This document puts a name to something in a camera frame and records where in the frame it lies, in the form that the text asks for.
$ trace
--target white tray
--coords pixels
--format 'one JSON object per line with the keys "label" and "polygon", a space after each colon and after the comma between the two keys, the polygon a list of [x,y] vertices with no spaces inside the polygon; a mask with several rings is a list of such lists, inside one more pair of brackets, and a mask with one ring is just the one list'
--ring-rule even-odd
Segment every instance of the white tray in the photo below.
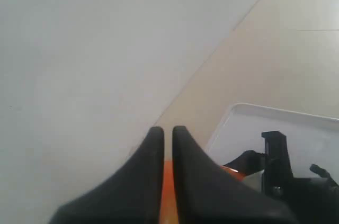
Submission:
{"label": "white tray", "polygon": [[246,150],[263,153],[261,132],[272,130],[287,136],[295,177],[317,177],[309,170],[314,163],[339,182],[339,119],[239,103],[228,110],[206,152],[219,165]]}

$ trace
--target plastic tray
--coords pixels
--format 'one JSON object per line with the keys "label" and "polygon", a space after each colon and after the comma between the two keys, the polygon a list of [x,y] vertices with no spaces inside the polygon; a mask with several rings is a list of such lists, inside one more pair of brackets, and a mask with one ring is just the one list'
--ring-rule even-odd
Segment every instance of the plastic tray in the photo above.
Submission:
{"label": "plastic tray", "polygon": [[317,177],[309,170],[314,163],[339,182],[339,119],[239,103],[223,117],[206,152],[219,165],[246,150],[263,153],[261,132],[272,130],[287,136],[295,177]]}

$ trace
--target white floor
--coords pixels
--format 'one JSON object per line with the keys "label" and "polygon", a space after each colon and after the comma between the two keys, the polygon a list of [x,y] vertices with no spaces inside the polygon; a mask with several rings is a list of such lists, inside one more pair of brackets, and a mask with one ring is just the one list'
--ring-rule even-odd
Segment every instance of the white floor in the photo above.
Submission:
{"label": "white floor", "polygon": [[126,159],[257,0],[0,0],[0,222]]}

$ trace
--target beige floor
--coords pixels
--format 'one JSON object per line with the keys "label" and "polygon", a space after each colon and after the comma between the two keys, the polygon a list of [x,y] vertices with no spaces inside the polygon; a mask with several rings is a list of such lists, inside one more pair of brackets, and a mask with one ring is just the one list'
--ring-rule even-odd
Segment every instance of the beige floor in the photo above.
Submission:
{"label": "beige floor", "polygon": [[339,118],[337,29],[339,0],[260,0],[158,120],[166,157],[173,126],[203,147],[237,102]]}

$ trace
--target white wall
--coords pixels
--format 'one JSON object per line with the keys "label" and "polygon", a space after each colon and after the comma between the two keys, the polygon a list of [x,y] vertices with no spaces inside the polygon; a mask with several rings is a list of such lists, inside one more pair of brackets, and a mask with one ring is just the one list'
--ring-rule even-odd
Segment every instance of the white wall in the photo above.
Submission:
{"label": "white wall", "polygon": [[0,222],[111,175],[256,1],[0,0]]}

